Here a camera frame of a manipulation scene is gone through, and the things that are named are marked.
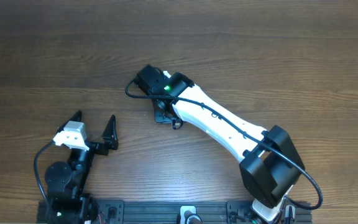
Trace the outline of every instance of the robotic arm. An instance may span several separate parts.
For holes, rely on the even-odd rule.
[[[147,96],[130,94],[127,89],[132,82]],[[172,123],[174,129],[177,123],[181,127],[189,122],[221,143],[239,161],[244,186],[255,197],[253,211],[267,223],[277,217],[284,196],[305,174],[302,160],[284,129],[274,126],[267,131],[240,119],[181,73],[171,76],[147,65],[132,82],[126,88],[127,95],[152,99],[156,122]],[[262,160],[260,157],[266,151],[275,153]]]

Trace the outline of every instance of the black cable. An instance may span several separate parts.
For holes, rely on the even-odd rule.
[[[264,148],[268,149],[269,151],[274,152],[276,155],[280,156],[284,161],[288,162],[289,164],[293,165],[296,169],[298,169],[309,181],[310,183],[313,185],[313,187],[316,189],[317,194],[318,194],[318,202],[316,205],[314,206],[305,206],[305,205],[301,205],[295,201],[293,201],[292,199],[288,198],[287,199],[294,204],[295,206],[305,209],[305,210],[315,210],[317,208],[319,208],[321,206],[321,204],[323,203],[323,193],[320,190],[320,187],[318,186],[318,184],[316,183],[316,181],[314,181],[314,179],[305,171],[303,170],[298,164],[296,164],[295,162],[293,162],[291,159],[289,159],[287,156],[284,156],[281,152],[277,151],[276,149],[266,145],[265,143],[259,141],[258,139],[252,137],[251,135],[247,134],[245,131],[243,131],[241,128],[237,127],[233,122],[231,122],[230,120],[228,120],[226,117],[224,117],[223,115],[221,115],[219,112],[217,112],[216,110],[210,108],[209,106],[205,105],[204,103],[200,103],[194,100],[189,100],[186,98],[182,98],[182,97],[177,97],[177,96],[138,96],[138,95],[132,95],[128,92],[128,89],[130,87],[130,85],[135,81],[135,78],[133,80],[131,80],[128,85],[125,87],[125,94],[131,98],[137,98],[137,99],[160,99],[160,100],[182,100],[188,103],[193,103],[195,105],[198,105],[202,108],[206,108],[208,110],[210,110],[213,114],[217,115],[218,118],[221,118],[222,120],[224,120],[227,124],[229,124],[230,126],[232,126],[235,130],[237,130],[239,133],[241,133],[245,138],[249,138],[251,139],[253,142],[256,142],[257,144],[263,146]]]
[[[37,155],[35,155],[35,158],[34,158],[34,173],[35,173],[35,179],[37,180],[37,184],[38,184],[38,187],[41,191],[41,194],[42,194],[42,197],[44,198],[45,200],[45,204],[47,205],[47,210],[50,210],[50,214],[54,220],[54,222],[56,224],[58,224],[58,221],[56,219],[56,217],[52,214],[52,206],[49,204],[48,202],[48,199],[47,199],[47,196],[45,194],[45,191],[44,191],[44,188],[42,188],[42,184],[41,184],[41,179],[40,179],[40,175],[38,173],[38,158],[41,156],[41,154],[47,150],[49,148],[49,146],[51,146],[52,144],[54,143],[53,140],[51,140],[48,144],[46,144],[43,148],[40,149],[40,151],[38,151]]]

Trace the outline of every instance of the brown wooden surface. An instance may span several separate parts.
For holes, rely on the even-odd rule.
[[[0,222],[35,222],[35,153],[76,110],[119,150],[87,189],[133,201],[251,199],[237,161],[124,94],[147,63],[182,72],[251,123],[291,135],[324,194],[315,223],[358,223],[358,1],[0,1]],[[40,175],[68,149],[40,159]],[[290,196],[315,203],[302,177]]]

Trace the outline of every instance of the black object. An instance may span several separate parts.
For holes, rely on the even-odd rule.
[[[266,223],[259,219],[250,208],[250,201],[226,202],[124,202],[122,200],[97,199],[99,215],[106,224],[177,224],[180,207],[195,206],[197,215],[204,224],[279,224],[284,223],[287,205],[293,205],[285,200],[282,212],[274,222]],[[313,224],[311,211],[295,206],[294,224]],[[46,206],[40,202],[37,214],[37,223],[45,223]]]
[[[302,169],[305,166],[296,151],[288,133],[279,126],[263,133],[262,142],[287,156]],[[255,149],[244,151],[245,159],[240,163],[242,181],[247,190],[268,208],[273,208],[281,201],[288,189],[298,181],[301,172],[291,164],[280,159],[276,154],[269,154],[263,161],[259,154],[267,148],[257,145]]]
[[[81,111],[77,111],[69,121],[81,121]],[[59,128],[63,131],[67,122]],[[55,162],[45,172],[48,185],[48,201],[52,211],[46,212],[46,221],[52,223],[52,218],[59,223],[84,223],[94,221],[98,217],[99,205],[91,194],[84,194],[95,154],[107,156],[110,149],[118,147],[116,133],[116,117],[112,115],[103,132],[104,143],[85,141],[89,150],[71,149],[67,162]]]
[[[182,73],[174,73],[170,78],[161,70],[151,65],[146,65],[135,78],[135,84],[148,96],[179,96],[187,87],[194,86],[194,82]],[[172,123],[173,129],[179,129],[183,121],[176,116],[172,104],[175,100],[152,100],[154,118],[157,123]]]

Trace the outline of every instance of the wooden table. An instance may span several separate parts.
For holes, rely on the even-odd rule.
[[[358,223],[358,1],[0,1],[0,222],[35,222],[35,153],[76,110],[119,150],[87,189],[128,201],[252,199],[196,127],[154,123],[124,87],[147,63],[182,72],[251,123],[285,128],[324,194],[315,223]],[[67,159],[52,147],[39,161]],[[315,203],[302,177],[291,191]]]

